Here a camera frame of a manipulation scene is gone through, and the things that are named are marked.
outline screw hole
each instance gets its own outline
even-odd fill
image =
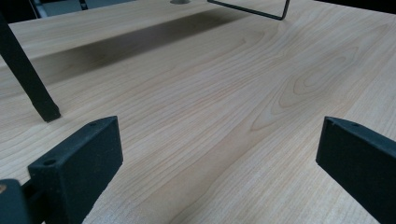
[[[55,162],[56,162],[56,160],[50,159],[50,160],[44,161],[43,164],[44,164],[45,166],[51,166],[51,165],[53,165]]]

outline table surface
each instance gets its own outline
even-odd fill
[[[315,157],[325,116],[396,139],[396,16],[146,0],[11,28],[63,116],[42,121],[1,61],[0,178],[119,117],[124,163],[84,223],[376,223]]]

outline black wire frame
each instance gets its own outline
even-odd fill
[[[213,3],[213,4],[217,4],[217,5],[221,5],[221,6],[224,6],[224,7],[230,7],[230,8],[236,9],[236,10],[245,11],[245,12],[256,14],[256,15],[259,15],[259,16],[268,17],[268,18],[271,18],[271,19],[274,19],[274,20],[277,20],[277,21],[283,21],[286,18],[286,14],[288,13],[290,0],[286,0],[285,7],[283,8],[282,16],[277,16],[277,15],[273,15],[273,14],[269,14],[269,13],[265,13],[265,12],[260,12],[260,11],[249,9],[249,8],[246,8],[246,7],[239,7],[239,6],[236,6],[236,5],[231,5],[231,4],[219,2],[219,1],[216,1],[216,0],[207,0],[207,2]]]

